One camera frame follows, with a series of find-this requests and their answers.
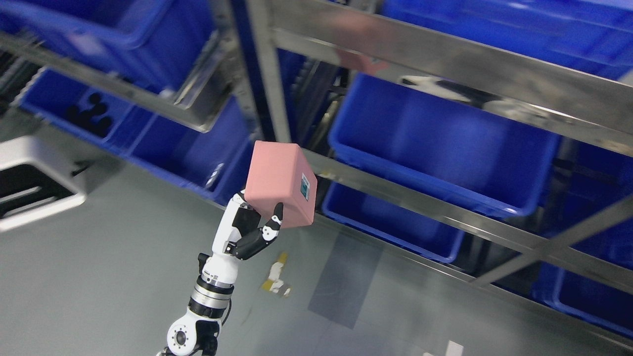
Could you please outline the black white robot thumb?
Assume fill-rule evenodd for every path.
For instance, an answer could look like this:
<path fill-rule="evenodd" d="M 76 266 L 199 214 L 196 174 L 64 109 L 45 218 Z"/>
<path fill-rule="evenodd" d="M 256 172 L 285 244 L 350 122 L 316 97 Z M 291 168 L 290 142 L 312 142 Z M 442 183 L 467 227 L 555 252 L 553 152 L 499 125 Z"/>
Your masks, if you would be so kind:
<path fill-rule="evenodd" d="M 283 203 L 276 204 L 274 214 L 262 226 L 249 232 L 237 242 L 230 243 L 230 254 L 240 261 L 246 261 L 271 245 L 279 235 L 283 225 Z"/>

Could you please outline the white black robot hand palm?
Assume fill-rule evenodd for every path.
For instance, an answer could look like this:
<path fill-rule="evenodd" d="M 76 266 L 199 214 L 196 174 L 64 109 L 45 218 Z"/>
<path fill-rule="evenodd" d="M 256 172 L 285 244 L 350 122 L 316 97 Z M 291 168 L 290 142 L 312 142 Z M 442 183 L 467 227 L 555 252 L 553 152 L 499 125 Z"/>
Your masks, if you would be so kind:
<path fill-rule="evenodd" d="M 228 201 L 212 245 L 213 270 L 237 270 L 239 259 L 230 254 L 230 243 L 262 227 L 262 214 L 246 200 L 246 192 L 238 191 Z"/>

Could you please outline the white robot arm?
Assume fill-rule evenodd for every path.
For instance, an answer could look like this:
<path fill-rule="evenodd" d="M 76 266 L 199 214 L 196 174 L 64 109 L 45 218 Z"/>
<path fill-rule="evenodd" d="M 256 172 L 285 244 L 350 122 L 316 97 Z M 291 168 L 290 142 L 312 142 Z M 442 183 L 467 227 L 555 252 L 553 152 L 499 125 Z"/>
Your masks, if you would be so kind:
<path fill-rule="evenodd" d="M 226 205 L 215 232 L 210 254 L 197 257 L 199 272 L 186 312 L 167 330 L 161 356 L 214 356 L 219 335 L 231 311 L 231 296 L 240 263 L 270 246 L 283 226 L 284 205 L 275 205 L 271 217 L 262 215 L 237 192 Z"/>

